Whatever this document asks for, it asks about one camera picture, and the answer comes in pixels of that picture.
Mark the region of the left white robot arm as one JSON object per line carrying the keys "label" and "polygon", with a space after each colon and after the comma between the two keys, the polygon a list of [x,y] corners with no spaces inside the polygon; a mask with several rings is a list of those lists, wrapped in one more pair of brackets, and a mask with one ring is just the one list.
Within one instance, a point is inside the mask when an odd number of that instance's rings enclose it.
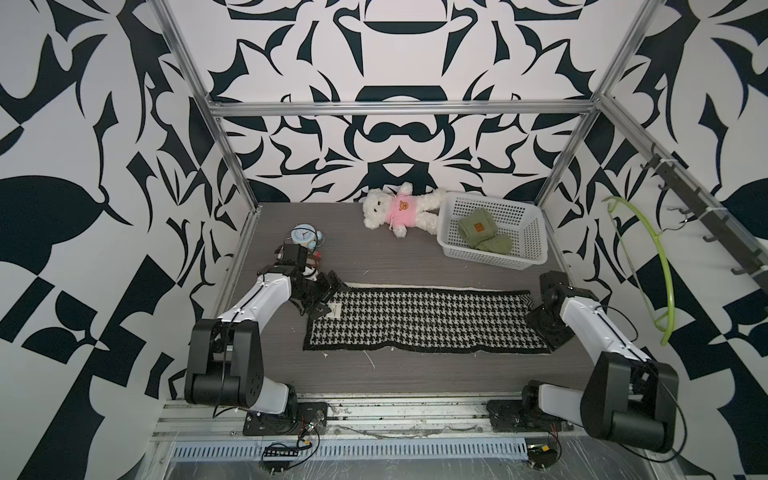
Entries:
{"label": "left white robot arm", "polygon": [[184,383],[184,399],[210,406],[216,414],[239,409],[252,421],[298,423],[295,389],[265,375],[262,332],[286,303],[316,320],[331,312],[329,302],[348,286],[335,272],[307,278],[287,267],[262,274],[235,305],[192,329]]}

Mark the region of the houndstooth black white garment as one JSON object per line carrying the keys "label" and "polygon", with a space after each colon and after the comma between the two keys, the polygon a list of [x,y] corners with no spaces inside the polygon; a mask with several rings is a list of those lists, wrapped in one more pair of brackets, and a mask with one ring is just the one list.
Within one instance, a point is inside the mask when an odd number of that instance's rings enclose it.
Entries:
{"label": "houndstooth black white garment", "polygon": [[308,319],[306,351],[385,347],[429,354],[546,355],[527,323],[531,293],[438,287],[351,286]]}

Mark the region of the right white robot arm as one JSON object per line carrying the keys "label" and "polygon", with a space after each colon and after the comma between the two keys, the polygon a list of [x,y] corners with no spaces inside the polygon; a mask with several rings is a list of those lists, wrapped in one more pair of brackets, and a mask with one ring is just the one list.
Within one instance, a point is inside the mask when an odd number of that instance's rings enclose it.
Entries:
{"label": "right white robot arm", "polygon": [[569,423],[590,437],[655,453],[672,451],[684,421],[677,402],[679,378],[636,347],[589,290],[572,286],[563,272],[540,277],[542,302],[526,323],[551,349],[578,340],[593,362],[584,390],[531,381],[518,400],[487,405],[496,432],[542,431]]}

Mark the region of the green knitted scarf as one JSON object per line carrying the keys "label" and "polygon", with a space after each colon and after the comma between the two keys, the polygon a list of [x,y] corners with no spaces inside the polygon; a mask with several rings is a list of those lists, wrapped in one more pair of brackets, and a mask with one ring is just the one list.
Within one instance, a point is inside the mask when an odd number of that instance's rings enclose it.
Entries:
{"label": "green knitted scarf", "polygon": [[475,248],[481,241],[497,235],[498,227],[488,210],[476,208],[457,222],[457,231],[469,247]]}
{"label": "green knitted scarf", "polygon": [[498,234],[481,241],[475,246],[475,249],[487,253],[511,255],[515,246],[515,241],[509,235]]}

